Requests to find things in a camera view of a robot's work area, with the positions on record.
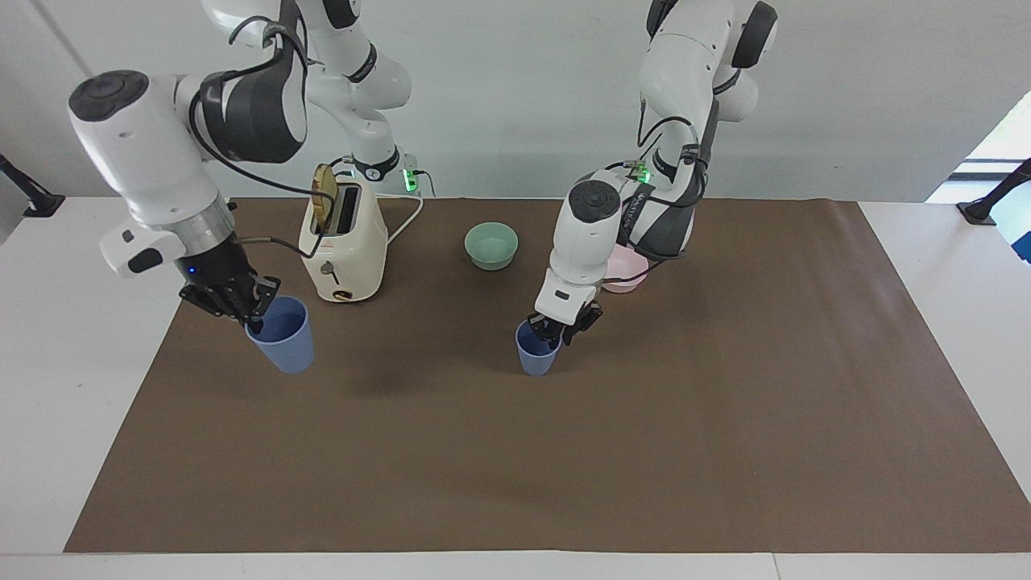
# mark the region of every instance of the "blue cup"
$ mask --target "blue cup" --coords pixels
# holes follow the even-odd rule
[[[293,297],[277,297],[262,317],[264,327],[255,335],[247,329],[247,339],[288,375],[302,373],[315,361],[311,325],[304,303]]]
[[[552,348],[547,341],[541,341],[533,334],[530,323],[523,321],[516,331],[516,347],[519,349],[519,362],[523,366],[523,371],[532,377],[542,377],[547,374],[559,356],[559,349],[562,348],[562,341]]]

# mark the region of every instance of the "pink bowl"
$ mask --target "pink bowl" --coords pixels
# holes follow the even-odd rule
[[[647,258],[624,245],[617,245],[612,249],[612,254],[608,257],[608,270],[605,277],[633,277],[646,270],[648,267]],[[647,274],[634,279],[633,281],[612,281],[602,283],[601,286],[614,295],[626,295],[633,292]]]

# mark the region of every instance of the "cable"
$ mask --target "cable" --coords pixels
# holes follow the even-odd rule
[[[422,169],[415,169],[414,171],[411,172],[411,174],[412,175],[426,175],[426,177],[428,179],[430,179],[430,193],[433,195],[433,198],[436,199],[436,197],[437,197],[437,187],[436,187],[436,185],[433,184],[433,175],[431,175],[429,171],[424,171]]]
[[[210,155],[215,160],[218,160],[220,163],[222,163],[226,167],[229,167],[233,171],[235,171],[235,172],[243,175],[244,177],[247,177],[248,179],[256,180],[256,181],[258,181],[258,182],[260,182],[262,184],[266,184],[268,186],[272,186],[272,187],[276,187],[276,189],[281,189],[284,191],[289,191],[291,193],[299,193],[301,195],[307,195],[308,197],[322,197],[324,199],[329,199],[329,214],[330,215],[333,214],[333,208],[334,208],[334,205],[336,204],[336,198],[333,197],[332,195],[327,195],[327,194],[325,194],[325,193],[323,193],[321,191],[303,190],[303,189],[296,187],[296,186],[293,186],[293,185],[288,185],[288,184],[284,184],[284,183],[280,183],[280,182],[277,182],[277,181],[273,181],[272,179],[268,179],[268,178],[262,177],[261,175],[256,175],[256,174],[247,171],[246,169],[243,169],[242,167],[237,166],[232,161],[226,159],[225,157],[222,156],[221,152],[219,152],[218,150],[215,150],[213,146],[207,144],[207,141],[204,140],[204,137],[201,136],[201,134],[200,134],[200,130],[197,128],[197,105],[198,104],[200,104],[200,92],[199,91],[194,95],[193,100],[190,101],[190,111],[189,111],[190,112],[190,130],[193,131],[193,134],[197,138],[197,141],[201,144],[202,147],[204,147],[204,150],[206,150],[208,152],[208,155]],[[320,231],[319,231],[319,237],[315,239],[315,245],[314,245],[314,247],[311,248],[311,251],[304,251],[303,249],[301,249],[297,245],[294,245],[293,243],[291,243],[291,242],[289,242],[289,241],[287,241],[285,239],[279,239],[278,237],[250,237],[250,238],[237,239],[237,242],[238,243],[278,243],[279,245],[282,245],[285,247],[293,249],[294,251],[296,251],[297,253],[299,253],[304,259],[311,259],[311,258],[314,257],[315,252],[319,251],[319,247],[322,245],[322,241],[323,241],[323,238],[325,236],[326,236],[326,228],[324,227],[324,228],[320,229]]]
[[[352,155],[341,155],[340,157],[337,157],[333,161],[329,162],[329,168],[332,169],[332,168],[336,167],[337,165],[343,163],[344,161],[353,160],[353,159],[354,159],[354,156],[352,156]]]
[[[601,282],[602,283],[623,283],[623,282],[626,282],[626,281],[634,281],[634,280],[636,280],[638,278],[644,277],[645,275],[647,275],[648,273],[651,273],[652,270],[654,270],[655,268],[661,266],[664,263],[666,263],[666,260],[659,260],[658,262],[652,264],[651,266],[648,266],[647,269],[645,269],[644,271],[638,273],[637,275],[635,275],[633,277],[606,277],[606,278],[602,279]]]
[[[637,158],[637,161],[643,161],[644,158],[647,157],[647,153],[651,152],[653,148],[655,148],[655,145],[659,144],[659,139],[662,138],[663,134],[664,133],[659,133],[658,135],[656,135],[655,140],[652,141],[652,144],[647,145],[647,148],[645,148],[644,152],[642,152],[641,156]]]
[[[626,235],[626,244],[627,244],[627,247],[630,247],[631,249],[633,249],[634,251],[637,251],[638,253],[641,253],[642,255],[644,254],[643,252],[641,252],[641,251],[639,251],[637,249],[637,244],[634,243],[632,239],[630,239],[630,233],[631,233],[630,231],[628,231],[626,228],[624,228],[621,225],[620,226],[620,232],[622,232],[624,235]],[[683,253],[675,253],[675,254],[672,254],[672,255],[668,255],[668,254],[664,255],[662,253],[652,253],[652,254],[655,255],[655,259],[658,260],[659,263],[668,262],[669,260],[675,260],[675,259],[680,258],[683,255]],[[656,266],[653,266],[653,267],[648,268],[647,270],[644,270],[639,275],[644,275],[645,273],[647,273],[652,269],[655,269],[655,267]]]
[[[667,116],[663,118],[662,121],[653,125],[652,128],[648,130],[647,134],[645,134],[643,137],[640,137],[640,133],[638,132],[637,146],[644,146],[644,143],[652,138],[652,135],[654,135],[655,132],[659,130],[659,127],[662,127],[666,123],[672,123],[674,121],[677,123],[683,123],[688,127],[688,129],[691,129],[691,136],[695,138],[695,142],[693,144],[696,147],[701,146],[701,139],[698,138],[698,131],[695,129],[694,124],[683,116]]]
[[[704,161],[702,161],[701,159],[699,159],[698,161],[700,163],[704,164]],[[683,201],[683,202],[681,201],[667,201],[667,200],[659,198],[659,197],[651,197],[651,196],[648,196],[648,197],[644,198],[644,202],[645,203],[648,203],[648,202],[658,203],[660,205],[665,205],[667,207],[672,207],[674,209],[687,209],[689,207],[694,207],[695,205],[698,205],[701,202],[702,198],[705,197],[705,189],[707,186],[708,186],[708,173],[704,173],[703,176],[701,177],[700,184],[698,185],[698,193],[690,201]]]
[[[433,187],[433,176],[432,175],[430,175],[426,171],[413,171],[412,173],[413,174],[418,174],[418,175],[426,174],[426,176],[430,177],[430,187],[433,191],[433,197],[437,196],[436,190]],[[354,175],[346,174],[343,171],[341,171],[339,173],[334,173],[334,175],[335,176],[343,175],[345,177],[353,177],[354,176]],[[426,205],[426,200],[423,199],[422,192],[419,192],[419,194],[417,196],[398,195],[398,194],[393,194],[393,193],[375,193],[375,192],[373,192],[373,194],[377,198],[378,197],[383,197],[383,198],[386,198],[386,199],[415,199],[415,200],[419,201],[419,205],[415,206],[415,210],[412,211],[411,214],[408,215],[408,218],[405,219],[404,223],[401,224],[396,230],[394,230],[394,233],[390,234],[390,236],[387,238],[387,244],[390,245],[390,243],[392,241],[394,241],[397,238],[397,236],[401,235],[401,232],[404,231],[405,228],[407,228],[411,224],[411,221],[415,220],[415,217],[418,217],[419,214],[423,211],[423,207]]]
[[[647,102],[644,101],[644,95],[641,95],[641,114],[637,118],[637,146],[642,146],[641,142],[641,132],[644,130],[644,111],[647,110]]]
[[[236,28],[234,28],[233,31],[229,33],[229,43],[232,44],[233,42],[235,42],[236,36],[239,35],[240,31],[256,22],[264,22],[265,24],[268,25],[272,24],[272,19],[268,16],[263,16],[261,14],[256,14],[248,19],[244,19],[243,22],[236,25]]]

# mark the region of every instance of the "black cable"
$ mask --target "black cable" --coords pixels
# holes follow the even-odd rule
[[[651,152],[653,148],[655,148],[655,145],[659,144],[659,139],[662,138],[662,135],[663,133],[659,133],[658,135],[656,135],[655,140],[652,141],[652,144],[647,145],[647,148],[645,148],[644,152],[642,152],[641,156],[637,158],[637,161],[643,161],[644,158],[647,157],[647,153]]]
[[[437,196],[437,190],[433,186],[433,175],[430,175],[426,171],[419,171],[419,170],[412,171],[412,174],[418,174],[418,175],[425,174],[426,176],[430,177],[430,191],[433,192],[433,197]],[[346,171],[346,170],[340,171],[338,173],[333,173],[333,176],[335,176],[335,177],[339,177],[341,175],[344,176],[344,177],[347,177],[347,178],[355,178],[355,175],[352,174],[350,171]],[[374,192],[374,191],[370,191],[369,193],[372,194],[373,197],[378,197],[378,194],[376,194],[376,192]],[[418,215],[419,212],[423,210],[423,203],[424,203],[424,201],[425,201],[426,198],[423,197],[422,192],[420,192],[418,196],[415,196],[415,195],[399,195],[399,194],[393,194],[393,193],[386,194],[385,193],[385,194],[383,194],[383,197],[387,197],[389,199],[406,199],[406,200],[418,201],[419,202],[419,206],[415,207],[415,210],[412,211],[412,213],[408,216],[408,218],[403,224],[401,224],[401,226],[397,229],[397,231],[395,231],[394,233],[390,234],[390,237],[387,239],[387,243],[391,243],[392,241],[394,241],[394,238],[396,238],[398,235],[401,234],[401,232],[404,230],[404,228],[408,227],[408,225],[412,220],[414,220],[415,215]]]
[[[246,28],[248,25],[254,24],[256,22],[264,22],[265,24],[272,24],[272,19],[268,16],[263,16],[261,14],[256,14],[248,19],[244,19],[243,22],[236,25],[236,28],[234,28],[233,31],[229,33],[229,43],[232,44],[233,42],[235,42],[236,36],[239,35],[240,31]]]
[[[329,215],[330,216],[333,215],[333,209],[334,209],[334,207],[336,205],[336,198],[333,197],[332,195],[327,195],[327,194],[325,194],[325,193],[323,193],[321,191],[303,190],[301,187],[296,187],[294,185],[288,185],[288,184],[284,184],[284,183],[280,183],[280,182],[277,182],[277,181],[273,181],[272,179],[268,179],[268,178],[262,177],[261,175],[256,175],[256,174],[247,171],[246,169],[243,169],[243,168],[237,166],[232,161],[226,159],[225,157],[223,157],[223,155],[221,152],[219,152],[218,150],[215,150],[213,146],[207,144],[207,141],[204,140],[204,137],[201,136],[201,134],[200,134],[200,130],[197,128],[197,105],[198,104],[200,104],[200,92],[197,92],[197,94],[194,95],[193,100],[190,101],[190,130],[193,131],[193,134],[197,138],[197,141],[200,142],[201,146],[204,147],[204,150],[206,150],[211,157],[213,157],[220,163],[222,163],[226,167],[229,167],[233,171],[235,171],[235,172],[243,175],[244,177],[247,177],[248,179],[256,180],[256,181],[258,181],[258,182],[260,182],[262,184],[266,184],[268,186],[273,186],[273,187],[276,187],[276,189],[281,189],[284,191],[289,191],[291,193],[299,193],[301,195],[307,195],[309,197],[322,197],[324,199],[329,199]],[[238,243],[278,243],[279,245],[284,245],[286,247],[289,247],[290,249],[293,249],[294,251],[296,251],[297,253],[299,253],[304,259],[310,259],[310,258],[314,257],[315,252],[319,251],[319,247],[322,246],[322,241],[323,241],[323,238],[326,236],[326,230],[327,229],[328,229],[327,227],[320,228],[320,230],[319,230],[319,238],[315,239],[315,245],[314,245],[314,247],[311,248],[311,251],[304,251],[303,249],[301,249],[297,245],[294,245],[293,243],[291,243],[291,242],[289,242],[289,241],[287,241],[285,239],[279,239],[278,237],[252,237],[252,238],[238,239],[237,242]]]
[[[694,128],[694,125],[690,121],[688,121],[687,118],[685,118],[683,116],[667,116],[667,117],[663,118],[662,121],[660,121],[660,122],[656,123],[655,125],[653,125],[652,129],[648,130],[647,134],[645,134],[644,137],[640,137],[640,132],[638,132],[637,133],[637,135],[638,135],[637,146],[644,146],[644,143],[647,142],[647,140],[652,138],[652,135],[654,135],[655,132],[658,131],[660,127],[662,127],[666,123],[672,123],[674,121],[677,122],[677,123],[684,123],[689,128]]]
[[[660,205],[665,205],[667,207],[672,207],[674,209],[687,209],[688,207],[694,207],[695,205],[698,205],[701,202],[701,200],[705,197],[705,190],[707,186],[708,186],[708,174],[706,173],[703,174],[701,178],[701,184],[698,186],[698,194],[695,195],[694,198],[692,198],[690,201],[684,201],[684,202],[667,201],[665,199],[661,199],[658,197],[646,197],[644,198],[644,202],[645,203],[654,202]]]
[[[414,171],[411,172],[411,174],[412,175],[426,175],[426,177],[430,179],[430,194],[433,195],[434,198],[436,198],[436,196],[437,196],[437,187],[436,187],[436,185],[433,184],[433,175],[431,175],[429,171],[424,171],[422,169],[415,169]]]
[[[630,231],[629,230],[627,230],[626,228],[624,228],[621,225],[620,226],[620,232],[623,233],[626,236],[627,247],[630,247],[631,249],[633,249],[634,251],[637,251],[638,253],[641,253],[642,255],[644,254],[641,251],[638,251],[637,250],[637,244],[630,240]],[[677,259],[677,258],[680,257],[680,253],[675,253],[673,255],[663,255],[662,253],[652,253],[652,254],[655,255],[655,259],[658,260],[659,263],[668,262],[669,260],[675,260],[675,259]]]
[[[645,269],[644,271],[638,273],[637,275],[635,275],[633,277],[606,277],[606,278],[602,279],[601,282],[602,283],[622,283],[622,282],[625,282],[625,281],[634,281],[634,280],[636,280],[638,278],[644,277],[645,275],[647,275],[648,273],[651,273],[652,270],[654,270],[655,268],[661,266],[664,263],[666,263],[666,260],[659,260],[658,262],[652,264],[651,266],[648,266],[647,269]]]
[[[637,146],[642,146],[641,142],[641,131],[644,130],[644,111],[647,110],[647,103],[644,102],[643,95],[641,96],[641,114],[637,118]]]

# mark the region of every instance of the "plastic cup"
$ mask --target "plastic cup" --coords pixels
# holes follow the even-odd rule
[[[264,327],[255,335],[247,329],[247,339],[276,369],[296,375],[307,370],[315,360],[311,325],[304,303],[293,297],[276,297],[262,317]]]
[[[516,231],[498,221],[487,221],[465,234],[465,250],[476,267],[488,271],[499,270],[512,262],[519,248]]]
[[[532,377],[542,377],[552,369],[552,364],[559,356],[562,341],[552,348],[546,341],[541,341],[533,334],[530,323],[523,321],[516,331],[516,348],[519,350],[519,362],[523,371]]]
[[[647,258],[634,251],[625,245],[617,245],[612,249],[612,254],[608,257],[608,269],[605,277],[618,277],[629,279],[648,268]],[[613,295],[626,295],[632,293],[634,287],[640,285],[647,274],[644,274],[631,281],[611,281],[602,283],[601,286],[608,289]]]

